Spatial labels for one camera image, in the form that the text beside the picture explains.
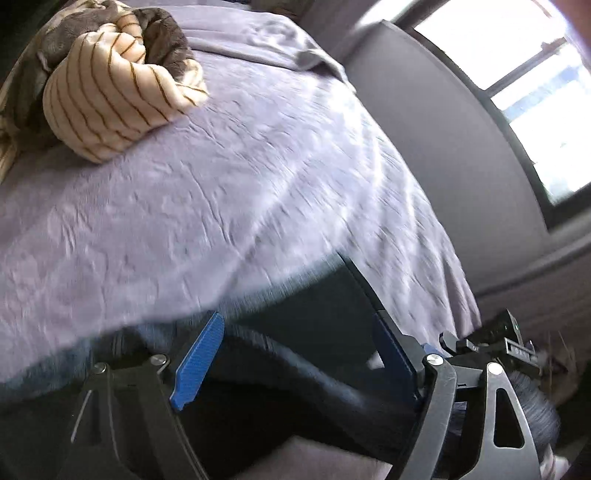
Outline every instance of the striped fabric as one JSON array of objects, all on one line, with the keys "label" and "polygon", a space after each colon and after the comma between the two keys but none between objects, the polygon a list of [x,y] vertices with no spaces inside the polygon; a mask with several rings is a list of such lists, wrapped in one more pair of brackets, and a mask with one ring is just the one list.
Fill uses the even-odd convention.
[{"label": "striped fabric", "polygon": [[145,55],[141,27],[129,11],[78,37],[43,92],[43,112],[56,137],[102,163],[207,99],[198,62],[185,60],[176,82],[164,67],[144,64]]}]

